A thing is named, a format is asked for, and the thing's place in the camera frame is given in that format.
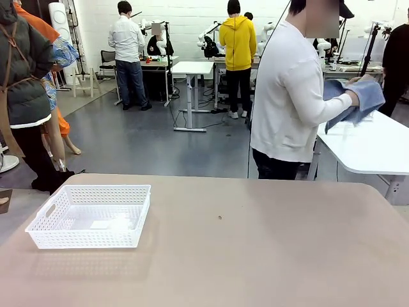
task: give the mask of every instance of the yellow hoodie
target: yellow hoodie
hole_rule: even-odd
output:
[[[220,43],[227,46],[227,70],[245,70],[257,50],[254,24],[247,17],[228,18],[220,27]]]

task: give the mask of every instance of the black hair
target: black hair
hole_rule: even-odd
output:
[[[240,14],[240,2],[238,0],[229,0],[228,13],[229,15]]]
[[[298,15],[305,9],[306,6],[307,6],[306,0],[291,0],[289,12],[293,15]]]
[[[118,3],[118,13],[121,15],[122,13],[127,14],[132,12],[132,5],[128,1],[120,1]]]
[[[247,17],[248,19],[253,20],[253,14],[250,12],[244,13],[244,17]]]

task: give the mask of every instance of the black cap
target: black cap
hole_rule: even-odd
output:
[[[345,19],[351,19],[355,17],[355,15],[352,14],[350,9],[345,5],[344,0],[339,0],[339,16]]]

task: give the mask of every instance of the gray puffer jacket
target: gray puffer jacket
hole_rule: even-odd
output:
[[[31,75],[41,79],[53,65],[51,43],[27,21],[17,16],[13,0],[0,0],[0,23],[11,36],[13,23],[17,22],[16,44],[30,64],[30,68],[21,58],[18,50],[12,48],[12,66],[8,86]],[[9,43],[0,31],[0,86],[6,77]],[[12,86],[7,95],[8,117],[10,125],[36,123],[50,115],[50,103],[39,80],[28,80]]]

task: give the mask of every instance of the person in white shirt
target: person in white shirt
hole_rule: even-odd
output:
[[[123,109],[130,108],[128,85],[134,87],[141,110],[152,108],[145,95],[139,51],[145,47],[145,39],[139,26],[130,19],[132,6],[128,1],[118,3],[120,19],[111,26],[108,45],[115,48],[118,86],[122,98]]]
[[[342,16],[347,9],[343,0],[339,8],[333,0],[292,0],[286,20],[277,26],[265,48],[251,132],[260,179],[294,180],[299,165],[313,158],[318,125],[359,105],[352,91],[323,100],[320,61],[305,38],[307,33],[317,35],[325,29],[328,18],[333,18],[329,16],[338,9]]]

